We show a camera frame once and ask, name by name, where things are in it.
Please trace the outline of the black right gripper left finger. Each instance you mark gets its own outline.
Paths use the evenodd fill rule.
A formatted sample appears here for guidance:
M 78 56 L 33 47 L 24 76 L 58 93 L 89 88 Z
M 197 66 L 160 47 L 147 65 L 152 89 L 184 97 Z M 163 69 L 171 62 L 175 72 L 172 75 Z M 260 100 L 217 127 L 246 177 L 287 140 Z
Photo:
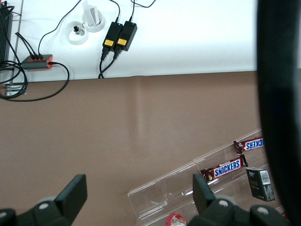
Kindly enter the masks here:
M 38 203 L 32 210 L 32 226 L 70 226 L 87 200 L 85 174 L 76 175 L 54 200 Z

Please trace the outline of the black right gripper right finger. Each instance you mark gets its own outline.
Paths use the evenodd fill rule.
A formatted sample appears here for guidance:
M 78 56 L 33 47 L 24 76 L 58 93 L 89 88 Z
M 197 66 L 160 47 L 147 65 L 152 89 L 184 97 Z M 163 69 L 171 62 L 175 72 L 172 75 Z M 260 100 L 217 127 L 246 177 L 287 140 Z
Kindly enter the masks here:
M 193 175 L 193 201 L 198 214 L 189 226 L 249 226 L 249 212 L 241 209 L 229 196 L 215 195 L 205 178 Z

